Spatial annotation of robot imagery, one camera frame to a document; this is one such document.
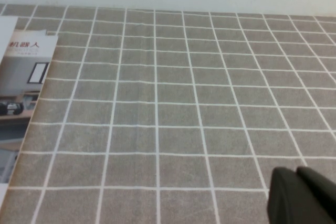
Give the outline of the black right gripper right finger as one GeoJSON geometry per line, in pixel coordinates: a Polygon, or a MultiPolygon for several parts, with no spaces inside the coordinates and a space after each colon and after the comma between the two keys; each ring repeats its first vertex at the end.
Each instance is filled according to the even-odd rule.
{"type": "Polygon", "coordinates": [[[335,223],[335,183],[309,167],[298,167],[296,173],[335,223]]]}

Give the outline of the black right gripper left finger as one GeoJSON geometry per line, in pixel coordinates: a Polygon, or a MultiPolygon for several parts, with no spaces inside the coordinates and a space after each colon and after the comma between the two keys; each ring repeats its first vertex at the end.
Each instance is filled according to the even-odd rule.
{"type": "Polygon", "coordinates": [[[272,171],[267,204],[269,223],[328,223],[329,215],[292,170],[272,171]]]}

